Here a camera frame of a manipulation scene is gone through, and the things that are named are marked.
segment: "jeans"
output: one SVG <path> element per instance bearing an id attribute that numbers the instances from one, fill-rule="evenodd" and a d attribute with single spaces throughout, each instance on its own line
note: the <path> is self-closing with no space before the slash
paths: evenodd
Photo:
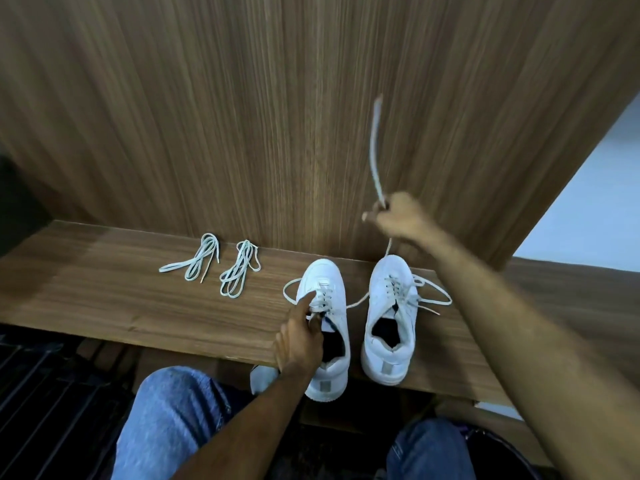
<path id="1" fill-rule="evenodd" d="M 112 480 L 166 480 L 240 412 L 252 396 L 188 367 L 140 385 L 116 447 Z M 387 478 L 475 479 L 464 438 L 446 419 L 412 423 L 387 455 Z"/>

